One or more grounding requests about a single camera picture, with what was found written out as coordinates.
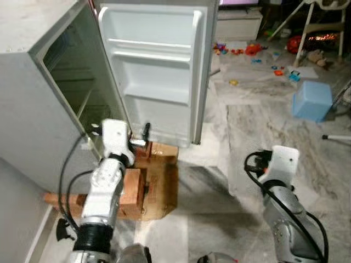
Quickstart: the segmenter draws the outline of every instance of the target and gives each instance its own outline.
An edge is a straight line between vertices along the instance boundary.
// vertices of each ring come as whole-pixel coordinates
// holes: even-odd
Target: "stuffed toy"
[[[307,59],[313,63],[316,63],[320,67],[325,67],[326,59],[323,56],[323,51],[316,49],[307,54]]]

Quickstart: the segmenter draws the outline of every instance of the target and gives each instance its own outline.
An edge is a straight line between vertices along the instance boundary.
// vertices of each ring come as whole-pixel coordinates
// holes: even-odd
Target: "black wire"
[[[67,212],[65,211],[63,204],[62,204],[62,184],[63,184],[63,178],[66,170],[66,166],[68,164],[68,161],[70,160],[72,154],[74,153],[76,147],[78,146],[79,142],[83,137],[86,136],[86,133],[82,133],[75,141],[73,144],[71,150],[68,152],[67,157],[65,159],[64,164],[62,165],[61,173],[60,173],[60,179],[59,179],[59,189],[58,189],[58,195],[59,195],[59,209],[62,213],[62,216],[66,219],[66,221],[70,224],[72,229],[77,233],[78,232],[78,227],[76,227],[76,223],[74,220],[72,221],[70,217],[68,216]]]
[[[317,225],[319,226],[320,231],[322,232],[323,235],[323,243],[324,243],[324,259],[326,262],[328,262],[328,258],[329,258],[329,243],[328,243],[328,236],[327,236],[327,232],[325,231],[322,223],[319,221],[318,218],[316,218],[313,214],[311,214],[310,212],[306,212],[306,214],[312,218]]]
[[[322,263],[327,263],[327,261],[325,261],[325,258],[322,255],[322,252],[320,251],[320,248],[318,247],[316,241],[313,239],[313,237],[310,235],[310,233],[307,231],[307,229],[303,226],[303,224],[300,222],[300,220],[271,191],[269,191],[264,185],[262,185],[247,169],[248,159],[252,156],[258,156],[259,154],[260,154],[260,152],[253,152],[253,153],[250,153],[246,157],[246,159],[244,161],[245,172],[250,177],[250,179],[252,181],[254,181],[254,183],[256,185],[258,185],[266,194],[268,194],[269,197],[272,198],[291,217],[291,219],[295,222],[295,224],[301,229],[301,231],[305,234],[307,239],[310,241],[310,243],[312,244],[312,247],[315,249],[315,251],[318,254],[318,257],[320,258]]]
[[[72,185],[74,184],[74,182],[82,177],[83,175],[88,175],[88,174],[91,174],[93,172],[93,170],[89,170],[89,171],[83,171],[79,174],[77,174],[76,176],[74,176],[70,183],[68,184],[68,187],[67,187],[67,192],[66,192],[66,210],[67,210],[67,215],[68,217],[71,219],[74,227],[76,227],[78,229],[78,225],[77,223],[74,221],[73,217],[72,217],[72,214],[71,214],[71,207],[70,207],[70,195],[71,195],[71,188],[72,188]]]

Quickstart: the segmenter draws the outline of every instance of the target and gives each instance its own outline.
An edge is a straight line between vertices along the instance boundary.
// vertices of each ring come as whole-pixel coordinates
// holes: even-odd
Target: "blue plastic stool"
[[[331,89],[328,84],[304,81],[292,99],[292,114],[297,118],[315,122],[324,120],[332,106]]]

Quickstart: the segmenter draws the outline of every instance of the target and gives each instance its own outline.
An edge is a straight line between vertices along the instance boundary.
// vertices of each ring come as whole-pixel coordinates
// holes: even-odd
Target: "refrigerator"
[[[135,137],[201,142],[215,0],[16,0],[0,4],[1,158],[47,191],[80,133],[105,118]],[[81,143],[73,175],[99,162],[101,138]],[[76,192],[87,192],[88,180]]]

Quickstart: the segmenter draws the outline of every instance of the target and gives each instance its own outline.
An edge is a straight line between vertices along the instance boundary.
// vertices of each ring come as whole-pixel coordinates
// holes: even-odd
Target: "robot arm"
[[[255,166],[247,164],[251,156],[255,156]],[[298,156],[297,149],[274,146],[273,151],[250,154],[245,160],[245,171],[249,176],[252,176],[251,172],[256,173],[257,179],[252,179],[265,189],[262,191],[265,206],[263,217],[272,230],[278,262],[320,263],[323,262],[322,258],[307,237],[306,232],[321,251],[320,231],[325,233],[325,230],[321,224],[319,224],[321,229],[318,229],[308,219],[310,214],[300,204],[291,186],[292,177],[297,170]],[[306,230],[305,232],[282,208],[281,204],[267,194],[267,190],[290,211],[293,217],[296,217]],[[200,258],[198,263],[230,263],[233,261],[235,261],[233,258],[228,259],[228,256],[221,253],[210,253]],[[327,250],[324,254],[324,262],[327,262]]]
[[[305,209],[292,192],[291,180],[297,170],[298,156],[296,149],[274,146],[269,165],[265,173],[258,177],[258,181],[297,217],[321,249],[320,230],[308,219]],[[299,226],[270,196],[265,193],[263,195],[263,217],[273,232],[278,262],[321,262]]]
[[[77,241],[71,253],[71,263],[110,262],[112,238],[123,178],[126,168],[133,165],[135,155],[129,148],[128,127],[123,121],[106,119],[102,123],[104,159],[90,179],[90,191],[84,204]],[[146,250],[135,245],[141,258]]]

